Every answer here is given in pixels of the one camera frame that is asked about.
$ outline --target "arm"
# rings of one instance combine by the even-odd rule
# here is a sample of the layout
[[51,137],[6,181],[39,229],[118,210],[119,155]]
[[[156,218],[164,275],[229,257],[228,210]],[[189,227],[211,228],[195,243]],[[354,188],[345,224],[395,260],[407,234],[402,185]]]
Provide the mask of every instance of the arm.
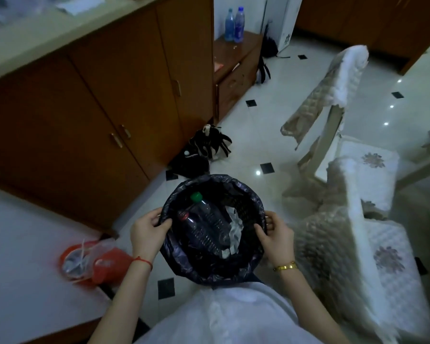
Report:
[[[267,235],[258,224],[255,224],[256,234],[269,261],[275,267],[286,266],[295,260],[294,232],[275,212],[266,211],[266,216]],[[298,269],[285,269],[279,273],[298,315],[299,325],[325,344],[350,344],[303,274]]]
[[[172,220],[158,223],[161,208],[155,209],[137,221],[131,228],[132,257],[140,256],[153,263]],[[134,336],[143,296],[147,287],[151,267],[148,263],[132,262],[115,298],[100,320],[88,344],[130,344]]]

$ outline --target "green bottle cap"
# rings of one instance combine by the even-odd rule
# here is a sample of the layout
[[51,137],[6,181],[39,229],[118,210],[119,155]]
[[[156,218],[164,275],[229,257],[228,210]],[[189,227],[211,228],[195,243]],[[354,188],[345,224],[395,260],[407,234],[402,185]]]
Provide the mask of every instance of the green bottle cap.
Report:
[[202,194],[201,192],[194,192],[191,196],[190,196],[191,200],[193,201],[193,203],[199,203],[202,201]]

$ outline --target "white shirt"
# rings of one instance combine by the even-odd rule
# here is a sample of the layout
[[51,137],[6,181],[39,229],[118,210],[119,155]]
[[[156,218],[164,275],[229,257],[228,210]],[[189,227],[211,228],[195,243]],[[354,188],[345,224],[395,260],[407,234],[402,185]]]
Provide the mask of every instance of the white shirt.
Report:
[[321,344],[292,306],[262,283],[198,291],[136,344]]

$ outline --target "drawer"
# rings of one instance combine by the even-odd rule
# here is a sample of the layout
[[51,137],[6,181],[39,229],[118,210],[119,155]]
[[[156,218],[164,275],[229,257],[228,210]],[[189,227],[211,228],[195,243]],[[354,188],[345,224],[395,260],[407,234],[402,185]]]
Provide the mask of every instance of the drawer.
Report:
[[255,83],[260,51],[259,46],[251,51],[240,65],[218,85],[218,120],[221,121]]

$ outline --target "hand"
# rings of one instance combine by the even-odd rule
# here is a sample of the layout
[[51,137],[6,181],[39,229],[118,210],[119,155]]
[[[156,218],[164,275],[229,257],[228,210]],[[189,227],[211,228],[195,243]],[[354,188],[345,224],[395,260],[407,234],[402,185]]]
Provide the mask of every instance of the hand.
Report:
[[140,256],[151,263],[158,254],[166,233],[172,226],[172,219],[166,219],[160,226],[158,224],[159,214],[162,208],[151,210],[140,217],[131,227],[132,257]]
[[259,224],[255,224],[256,235],[273,266],[285,266],[295,260],[293,248],[295,233],[275,212],[266,211],[265,214],[267,235]]

